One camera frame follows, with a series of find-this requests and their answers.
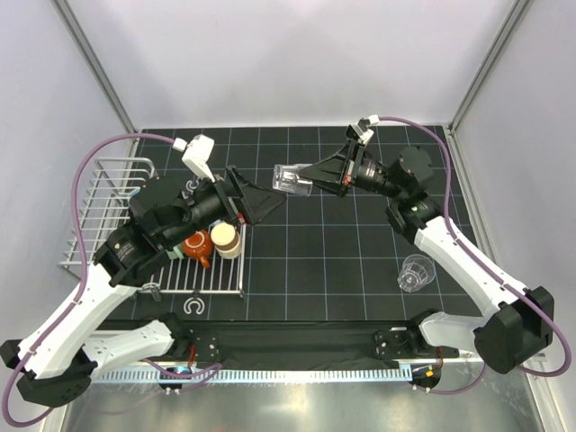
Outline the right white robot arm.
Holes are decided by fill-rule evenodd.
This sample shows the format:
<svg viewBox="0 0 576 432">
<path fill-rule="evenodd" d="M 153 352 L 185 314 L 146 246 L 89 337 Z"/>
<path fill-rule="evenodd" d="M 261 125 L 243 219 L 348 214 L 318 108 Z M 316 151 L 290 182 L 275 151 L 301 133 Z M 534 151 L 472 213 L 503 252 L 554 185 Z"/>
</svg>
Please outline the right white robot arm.
<svg viewBox="0 0 576 432">
<path fill-rule="evenodd" d="M 553 296 L 507 274 L 455 226 L 428 195 L 434 171 L 423 148 L 405 148 L 385 165 L 351 139 L 331 157 L 300 168 L 298 175 L 336 196 L 356 187 L 387 197 L 386 218 L 393 230 L 433 258 L 475 303 L 478 317 L 430 311 L 412 319 L 405 345 L 414 356 L 452 347 L 475 352 L 489 368 L 506 374 L 551 345 Z"/>
</svg>

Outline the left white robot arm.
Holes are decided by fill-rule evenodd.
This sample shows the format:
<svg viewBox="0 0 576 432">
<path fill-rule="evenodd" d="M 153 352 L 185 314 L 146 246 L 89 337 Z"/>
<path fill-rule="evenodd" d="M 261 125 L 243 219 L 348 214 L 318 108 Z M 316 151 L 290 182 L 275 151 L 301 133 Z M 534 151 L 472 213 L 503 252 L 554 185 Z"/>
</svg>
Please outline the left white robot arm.
<svg viewBox="0 0 576 432">
<path fill-rule="evenodd" d="M 90 336 L 193 234 L 217 221 L 257 225 L 284 204 L 283 193 L 249 182 L 234 166 L 226 171 L 225 178 L 200 180 L 192 193 L 170 176 L 144 182 L 128 200 L 129 218 L 97 249 L 76 289 L 34 333 L 1 345 L 25 401 L 58 408 L 115 368 L 151 357 L 187 356 L 193 334 L 173 312 L 110 342 Z"/>
</svg>

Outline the orange black ceramic cup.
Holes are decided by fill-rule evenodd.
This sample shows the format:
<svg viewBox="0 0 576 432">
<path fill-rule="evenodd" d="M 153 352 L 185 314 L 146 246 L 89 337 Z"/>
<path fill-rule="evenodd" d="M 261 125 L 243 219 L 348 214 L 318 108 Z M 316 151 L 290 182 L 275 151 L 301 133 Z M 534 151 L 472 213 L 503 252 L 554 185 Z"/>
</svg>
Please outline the orange black ceramic cup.
<svg viewBox="0 0 576 432">
<path fill-rule="evenodd" d="M 210 258 L 213 253 L 213 244 L 210 234 L 206 230 L 196 231 L 191 237 L 187 238 L 182 249 L 184 254 L 198 261 L 203 268 L 209 268 Z"/>
</svg>

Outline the small clear glass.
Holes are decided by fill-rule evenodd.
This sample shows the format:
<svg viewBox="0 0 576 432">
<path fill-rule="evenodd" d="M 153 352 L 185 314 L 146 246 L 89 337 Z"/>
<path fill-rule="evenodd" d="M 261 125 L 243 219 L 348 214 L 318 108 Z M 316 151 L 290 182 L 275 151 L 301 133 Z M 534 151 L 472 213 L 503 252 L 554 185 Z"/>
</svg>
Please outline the small clear glass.
<svg viewBox="0 0 576 432">
<path fill-rule="evenodd" d="M 287 194 L 310 196 L 313 183 L 300 176 L 300 171 L 308 166 L 309 164 L 276 164 L 272 179 L 273 189 Z"/>
</svg>

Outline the steel tumbler cup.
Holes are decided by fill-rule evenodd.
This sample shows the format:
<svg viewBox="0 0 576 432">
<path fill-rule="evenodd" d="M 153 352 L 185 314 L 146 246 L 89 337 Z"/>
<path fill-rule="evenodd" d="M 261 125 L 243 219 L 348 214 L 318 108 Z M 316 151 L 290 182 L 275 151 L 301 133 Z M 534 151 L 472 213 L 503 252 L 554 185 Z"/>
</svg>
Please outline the steel tumbler cup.
<svg viewBox="0 0 576 432">
<path fill-rule="evenodd" d="M 233 225 L 221 222 L 210 232 L 217 253 L 224 259 L 235 259 L 241 254 L 241 236 Z"/>
</svg>

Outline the black grid mat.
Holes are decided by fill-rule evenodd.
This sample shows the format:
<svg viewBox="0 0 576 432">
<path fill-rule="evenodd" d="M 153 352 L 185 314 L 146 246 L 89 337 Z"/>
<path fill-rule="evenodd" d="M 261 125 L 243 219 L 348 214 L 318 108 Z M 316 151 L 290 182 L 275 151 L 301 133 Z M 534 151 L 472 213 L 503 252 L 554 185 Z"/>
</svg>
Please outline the black grid mat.
<svg viewBox="0 0 576 432">
<path fill-rule="evenodd" d="M 145 132 L 190 140 L 203 133 L 215 140 L 210 158 L 214 173 L 226 176 L 234 165 L 249 181 L 269 187 L 275 164 L 311 163 L 335 153 L 345 142 L 346 126 L 276 128 L 203 128 Z M 414 128 L 379 127 L 369 151 L 389 163 L 410 145 L 432 159 L 435 175 L 429 192 L 442 201 L 446 164 L 431 138 Z M 229 261 L 203 269 L 178 260 L 151 280 L 162 290 L 127 299 L 108 320 L 151 320 L 174 312 L 181 320 L 337 321 L 406 320 L 428 309 L 480 316 L 474 302 L 449 274 L 436 265 L 433 283 L 415 293 L 397 284 L 399 268 L 418 250 L 395 233 L 385 218 L 386 198 L 355 189 L 344 198 L 316 188 L 308 197 L 288 196 L 261 224 L 247 227 L 243 298 L 237 294 L 201 294 L 201 314 L 184 312 L 193 287 L 208 291 L 236 288 Z"/>
</svg>

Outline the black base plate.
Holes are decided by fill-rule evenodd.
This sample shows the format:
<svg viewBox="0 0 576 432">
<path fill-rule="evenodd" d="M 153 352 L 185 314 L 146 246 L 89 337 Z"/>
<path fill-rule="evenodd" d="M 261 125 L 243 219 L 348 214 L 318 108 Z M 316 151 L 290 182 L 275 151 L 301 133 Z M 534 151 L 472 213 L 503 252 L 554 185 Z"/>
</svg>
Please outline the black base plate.
<svg viewBox="0 0 576 432">
<path fill-rule="evenodd" d="M 227 370 L 336 371 L 435 362 L 403 321 L 189 321 L 200 360 Z"/>
</svg>

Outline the large clear plastic cup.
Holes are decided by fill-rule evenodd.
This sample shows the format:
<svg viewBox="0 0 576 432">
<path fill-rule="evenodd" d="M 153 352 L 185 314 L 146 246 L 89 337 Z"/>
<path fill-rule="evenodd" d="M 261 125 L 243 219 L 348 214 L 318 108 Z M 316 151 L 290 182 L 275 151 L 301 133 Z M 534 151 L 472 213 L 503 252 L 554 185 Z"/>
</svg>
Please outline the large clear plastic cup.
<svg viewBox="0 0 576 432">
<path fill-rule="evenodd" d="M 414 293 L 436 279 L 436 268 L 433 260 L 421 254 L 407 256 L 399 271 L 397 282 L 407 293 Z"/>
</svg>

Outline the mint green cup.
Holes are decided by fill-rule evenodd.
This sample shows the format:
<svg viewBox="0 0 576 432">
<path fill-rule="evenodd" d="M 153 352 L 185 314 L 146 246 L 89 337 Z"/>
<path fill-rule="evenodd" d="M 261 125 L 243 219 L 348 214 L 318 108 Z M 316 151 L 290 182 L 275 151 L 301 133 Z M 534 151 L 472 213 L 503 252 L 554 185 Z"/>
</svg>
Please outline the mint green cup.
<svg viewBox="0 0 576 432">
<path fill-rule="evenodd" d="M 183 260 L 185 258 L 181 245 L 176 245 L 171 250 L 168 250 L 167 255 L 170 260 Z"/>
</svg>

